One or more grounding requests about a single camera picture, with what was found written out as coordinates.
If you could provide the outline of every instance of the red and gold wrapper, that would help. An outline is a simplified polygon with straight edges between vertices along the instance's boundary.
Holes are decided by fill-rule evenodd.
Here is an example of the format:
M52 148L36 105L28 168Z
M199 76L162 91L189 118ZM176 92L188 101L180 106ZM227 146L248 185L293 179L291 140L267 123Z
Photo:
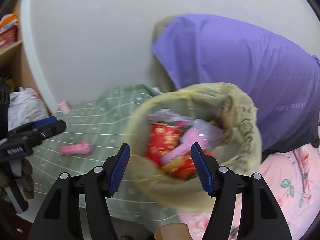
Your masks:
M208 151L203 152L205 155L213 156ZM193 164L190 150L187 152L187 154L181 155L168 164L162 166L161 169L165 172L168 172L168 175L176 179L187 179L192 174L196 173L196 168Z
M178 146L181 135L182 131L174 126L163 123L152 124L147 157L160 167L160 157Z

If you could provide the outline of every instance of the silver screw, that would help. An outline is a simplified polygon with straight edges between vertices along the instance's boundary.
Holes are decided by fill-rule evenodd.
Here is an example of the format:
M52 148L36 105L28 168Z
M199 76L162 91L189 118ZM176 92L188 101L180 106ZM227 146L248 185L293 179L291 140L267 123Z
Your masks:
M66 179L68 176L69 176L68 173L62 173L60 175L60 179Z
M93 169L93 171L94 171L95 173L100 173L101 171L103 171L103 168L102 168L101 166L97 166L97 167L95 167L95 168Z
M226 173L228 171L228 168L225 166L221 166L221 167L219 167L219 171L222 173Z
M253 174L253 177L254 177L255 179L261 179L261 178L262 178L259 173L254 173L254 174Z

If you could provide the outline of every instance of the green fabric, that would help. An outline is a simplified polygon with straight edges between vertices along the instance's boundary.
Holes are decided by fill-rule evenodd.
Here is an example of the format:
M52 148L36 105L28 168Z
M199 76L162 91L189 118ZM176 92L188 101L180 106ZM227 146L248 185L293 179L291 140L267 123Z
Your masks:
M71 108L67 115L56 116L67 124L64 133L45 140L34 148L28 159L33 167L35 191L48 193L57 177L68 172L71 176L85 174L115 155L121 144L124 128L135 109L159 92L146 85L120 87L106 91L98 100ZM89 155L66 156L60 146L88 141L93 145ZM145 197L135 187L127 172L119 191L107 199L110 215L119 219L144 224L154 231L168 223L179 222L175 210ZM80 206L85 207L84 195Z

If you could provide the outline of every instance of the trash bag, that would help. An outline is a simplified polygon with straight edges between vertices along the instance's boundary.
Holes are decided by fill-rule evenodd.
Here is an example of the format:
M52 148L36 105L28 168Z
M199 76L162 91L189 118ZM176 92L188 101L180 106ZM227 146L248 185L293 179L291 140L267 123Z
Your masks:
M215 201L203 191L199 178L171 178L145 157L151 127L147 114L163 108L207 122L215 121L224 130L223 143L212 151L218 163L242 175L259 170L261 137L256 126L257 108L251 98L229 83L192 85L151 98L128 121L123 136L123 142L131 150L127 172L150 199L193 213L210 212Z
M8 130L12 130L31 121L49 117L44 103L32 88L20 88L19 92L10 94L8 108Z

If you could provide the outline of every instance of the white plastic bag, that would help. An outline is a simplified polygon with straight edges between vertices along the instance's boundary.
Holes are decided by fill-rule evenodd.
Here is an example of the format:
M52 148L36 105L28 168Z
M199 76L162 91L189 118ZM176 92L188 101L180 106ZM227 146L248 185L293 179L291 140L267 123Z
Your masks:
M20 88L19 92L10 94L8 108L8 131L31 121L49 117L44 103L32 88Z

